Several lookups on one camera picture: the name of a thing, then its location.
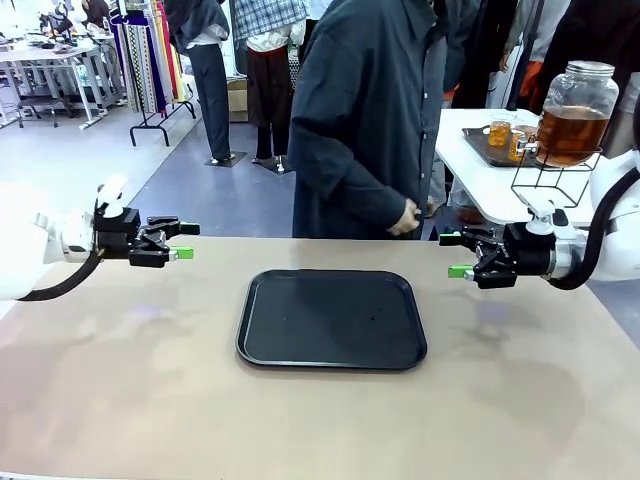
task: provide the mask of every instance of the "plaid shirt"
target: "plaid shirt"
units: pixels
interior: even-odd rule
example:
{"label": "plaid shirt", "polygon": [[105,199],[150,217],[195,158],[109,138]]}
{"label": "plaid shirt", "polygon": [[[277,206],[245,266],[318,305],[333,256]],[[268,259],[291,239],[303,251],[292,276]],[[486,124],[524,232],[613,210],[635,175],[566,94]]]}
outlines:
{"label": "plaid shirt", "polygon": [[270,32],[307,18],[304,0],[236,0],[236,41]]}

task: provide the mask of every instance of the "cardboard box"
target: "cardboard box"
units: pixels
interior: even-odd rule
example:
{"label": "cardboard box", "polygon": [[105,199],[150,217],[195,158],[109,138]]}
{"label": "cardboard box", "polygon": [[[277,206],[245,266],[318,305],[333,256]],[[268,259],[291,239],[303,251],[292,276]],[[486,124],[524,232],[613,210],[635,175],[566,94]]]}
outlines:
{"label": "cardboard box", "polygon": [[247,81],[245,79],[227,82],[229,90],[229,120],[231,122],[247,122]]}

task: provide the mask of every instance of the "dark button-up shirt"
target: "dark button-up shirt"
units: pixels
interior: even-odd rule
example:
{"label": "dark button-up shirt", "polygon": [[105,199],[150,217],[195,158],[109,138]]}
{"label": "dark button-up shirt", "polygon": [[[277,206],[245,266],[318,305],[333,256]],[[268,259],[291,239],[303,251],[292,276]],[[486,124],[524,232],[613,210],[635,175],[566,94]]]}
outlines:
{"label": "dark button-up shirt", "polygon": [[445,0],[332,3],[294,97],[295,237],[387,239],[407,198],[426,212],[447,26]]}

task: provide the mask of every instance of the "white floor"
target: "white floor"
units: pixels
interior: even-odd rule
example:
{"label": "white floor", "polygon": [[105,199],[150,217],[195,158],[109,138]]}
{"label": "white floor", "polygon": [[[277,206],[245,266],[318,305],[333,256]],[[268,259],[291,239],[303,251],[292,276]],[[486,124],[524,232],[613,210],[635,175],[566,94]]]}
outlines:
{"label": "white floor", "polygon": [[[0,90],[11,103],[8,93]],[[195,100],[194,105],[199,119]],[[65,212],[91,210],[98,185],[118,173],[129,178],[123,193],[128,203],[198,121],[185,108],[176,112],[165,124],[171,142],[167,148],[162,134],[152,130],[138,130],[138,147],[131,145],[129,128],[140,122],[140,115],[128,107],[110,110],[102,121],[81,131],[83,118],[62,117],[59,128],[45,117],[25,122],[24,129],[17,123],[0,129],[0,182],[29,184],[47,195],[51,207]],[[10,307],[0,302],[0,318]]]}

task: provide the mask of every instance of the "dark serving tray with cups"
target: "dark serving tray with cups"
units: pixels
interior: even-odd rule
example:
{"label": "dark serving tray with cups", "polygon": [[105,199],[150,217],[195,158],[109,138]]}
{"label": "dark serving tray with cups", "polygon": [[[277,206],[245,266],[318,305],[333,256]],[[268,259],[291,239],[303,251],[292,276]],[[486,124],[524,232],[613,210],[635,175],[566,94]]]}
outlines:
{"label": "dark serving tray with cups", "polygon": [[507,142],[502,147],[492,147],[489,145],[490,126],[481,128],[463,128],[465,140],[473,147],[480,157],[492,167],[498,168],[540,168],[540,163],[535,156],[525,158],[522,164],[509,159],[512,135],[509,135]]}

